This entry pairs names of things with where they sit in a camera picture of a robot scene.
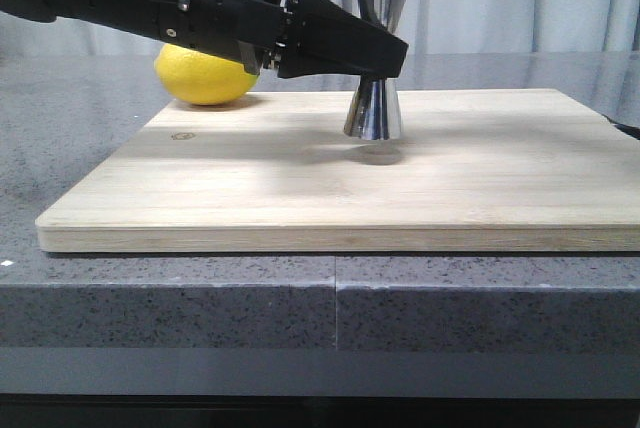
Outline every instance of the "lemon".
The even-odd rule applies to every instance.
[[[160,50],[154,68],[169,93],[194,105],[240,98],[258,79],[235,61],[169,44]]]

